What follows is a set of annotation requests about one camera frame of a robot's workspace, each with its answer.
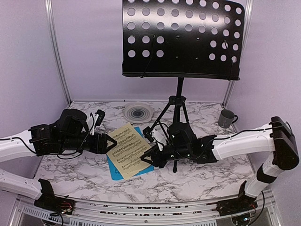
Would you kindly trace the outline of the grey collapsible bowl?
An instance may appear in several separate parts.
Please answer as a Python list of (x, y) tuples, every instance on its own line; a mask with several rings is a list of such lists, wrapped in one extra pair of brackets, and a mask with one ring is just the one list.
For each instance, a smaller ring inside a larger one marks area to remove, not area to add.
[(150, 122), (153, 116), (153, 109), (143, 103), (129, 103), (123, 109), (123, 116), (130, 123)]

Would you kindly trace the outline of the right aluminium frame post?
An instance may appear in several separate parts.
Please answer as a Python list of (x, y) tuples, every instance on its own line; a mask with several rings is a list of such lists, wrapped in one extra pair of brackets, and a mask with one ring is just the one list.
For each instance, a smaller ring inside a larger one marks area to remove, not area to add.
[[(253, 12), (253, 3), (254, 3), (254, 0), (246, 1), (245, 23), (244, 23), (244, 33), (243, 33), (243, 42), (242, 42), (242, 48), (241, 48), (241, 50), (242, 50), (241, 56), (243, 56), (243, 53), (245, 51), (247, 39), (248, 39), (249, 31), (250, 31), (250, 24), (251, 24), (252, 12)], [(232, 93), (233, 93), (233, 90), (235, 87), (235, 83), (236, 83), (236, 81), (229, 81), (229, 83), (228, 83), (226, 93), (224, 95), (224, 99), (222, 102), (223, 108), (227, 108), (230, 103), (231, 96), (232, 96)]]

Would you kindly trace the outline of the left aluminium frame post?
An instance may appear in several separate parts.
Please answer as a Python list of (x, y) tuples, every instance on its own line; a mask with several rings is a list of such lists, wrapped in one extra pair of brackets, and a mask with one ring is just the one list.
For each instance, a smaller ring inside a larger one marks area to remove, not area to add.
[(59, 80), (62, 86), (64, 98), (66, 100), (67, 105), (70, 105), (72, 103), (71, 95), (68, 89), (67, 80), (65, 77), (63, 64), (60, 56), (58, 41), (57, 41), (57, 35), (56, 35), (56, 29), (55, 29), (55, 20), (54, 20), (54, 14), (53, 14), (53, 6), (51, 0), (45, 0), (45, 6), (46, 6), (46, 14), (47, 14), (47, 20), (48, 20), (48, 26), (50, 31), (50, 39), (52, 44), (52, 49), (54, 53), (55, 58), (55, 64), (58, 71)]

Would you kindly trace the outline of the aluminium frame post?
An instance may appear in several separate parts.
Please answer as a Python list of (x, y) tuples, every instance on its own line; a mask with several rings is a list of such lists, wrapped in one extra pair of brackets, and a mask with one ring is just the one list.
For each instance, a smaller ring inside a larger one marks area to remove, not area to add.
[(45, 6), (46, 6), (46, 14), (47, 14), (47, 20), (48, 20), (48, 26), (50, 31), (50, 39), (52, 44), (52, 49), (54, 53), (55, 58), (55, 64), (58, 71), (59, 80), (62, 86), (64, 98), (66, 100), (67, 105), (70, 105), (72, 103), (71, 95), (68, 89), (67, 80), (65, 77), (63, 64), (60, 56), (58, 41), (57, 41), (57, 35), (56, 35), (56, 29), (55, 29), (55, 20), (54, 20), (54, 14), (53, 14), (53, 6), (51, 0), (45, 0)]
[[(243, 53), (245, 51), (247, 39), (248, 39), (249, 31), (250, 31), (250, 24), (251, 24), (252, 12), (253, 12), (253, 3), (254, 3), (254, 0), (246, 1), (245, 23), (244, 23), (244, 33), (243, 33), (243, 42), (242, 42), (242, 48), (241, 48), (241, 50), (242, 50), (241, 56), (243, 56)], [(236, 81), (229, 81), (229, 83), (228, 83), (226, 93), (224, 95), (224, 99), (222, 102), (223, 108), (227, 108), (230, 103), (231, 96), (232, 96), (232, 93), (233, 93), (233, 90), (235, 87), (235, 83), (236, 83)]]

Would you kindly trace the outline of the black music stand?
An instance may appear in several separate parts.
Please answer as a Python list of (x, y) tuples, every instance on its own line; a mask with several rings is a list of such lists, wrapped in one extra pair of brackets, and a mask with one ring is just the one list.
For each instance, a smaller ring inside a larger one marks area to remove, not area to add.
[(175, 77), (172, 124), (186, 114), (185, 78), (239, 80), (245, 9), (230, 0), (125, 0), (126, 77)]

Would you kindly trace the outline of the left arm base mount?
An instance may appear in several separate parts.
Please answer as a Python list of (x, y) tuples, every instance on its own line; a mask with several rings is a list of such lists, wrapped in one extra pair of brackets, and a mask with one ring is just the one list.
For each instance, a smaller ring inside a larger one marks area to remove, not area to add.
[(66, 197), (55, 196), (49, 181), (44, 179), (39, 179), (38, 181), (41, 183), (41, 196), (34, 201), (34, 206), (53, 212), (59, 212), (61, 214), (71, 215), (75, 201)]

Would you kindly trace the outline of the grey mug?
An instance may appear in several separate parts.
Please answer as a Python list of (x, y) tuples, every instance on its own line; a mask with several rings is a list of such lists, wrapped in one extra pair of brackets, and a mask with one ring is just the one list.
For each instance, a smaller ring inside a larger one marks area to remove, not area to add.
[(220, 113), (218, 125), (223, 129), (228, 129), (238, 120), (238, 116), (228, 109), (223, 109)]

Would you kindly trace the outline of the aluminium front rail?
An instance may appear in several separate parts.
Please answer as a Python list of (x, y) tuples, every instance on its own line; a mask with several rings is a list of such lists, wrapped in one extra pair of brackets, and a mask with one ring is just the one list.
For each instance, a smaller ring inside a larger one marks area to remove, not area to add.
[(10, 226), (281, 226), (274, 197), (265, 191), (257, 208), (232, 213), (227, 198), (172, 203), (118, 203), (73, 199), (72, 210), (54, 216), (18, 196)]

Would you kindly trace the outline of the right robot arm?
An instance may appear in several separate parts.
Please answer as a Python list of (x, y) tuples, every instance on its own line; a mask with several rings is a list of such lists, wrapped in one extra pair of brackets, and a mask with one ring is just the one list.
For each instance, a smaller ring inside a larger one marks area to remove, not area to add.
[(286, 170), (298, 166), (300, 159), (295, 136), (288, 123), (278, 116), (268, 124), (255, 129), (246, 129), (231, 135), (210, 135), (197, 138), (189, 123), (176, 122), (168, 128), (168, 140), (146, 128), (143, 133), (156, 142), (141, 160), (154, 167), (163, 168), (168, 161), (189, 159), (195, 163), (215, 163), (229, 157), (268, 152), (266, 161), (256, 174), (240, 187), (233, 207), (243, 211), (261, 191)]

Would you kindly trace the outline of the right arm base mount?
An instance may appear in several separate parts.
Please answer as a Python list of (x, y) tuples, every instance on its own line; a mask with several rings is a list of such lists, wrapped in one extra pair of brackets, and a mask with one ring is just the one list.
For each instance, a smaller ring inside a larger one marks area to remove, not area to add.
[(216, 203), (216, 210), (219, 212), (220, 216), (236, 214), (248, 210), (255, 210), (258, 207), (256, 198), (246, 195), (245, 186), (246, 181), (240, 186), (237, 198), (218, 201)]

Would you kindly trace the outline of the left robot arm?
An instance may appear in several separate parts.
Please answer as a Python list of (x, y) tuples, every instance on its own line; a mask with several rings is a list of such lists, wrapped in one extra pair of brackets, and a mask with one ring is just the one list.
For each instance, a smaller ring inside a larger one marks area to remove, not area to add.
[(61, 160), (71, 160), (90, 152), (106, 154), (117, 145), (107, 134), (98, 133), (105, 113), (97, 110), (87, 116), (77, 109), (64, 109), (60, 118), (52, 124), (33, 126), (21, 133), (1, 138), (1, 162), (46, 155)]

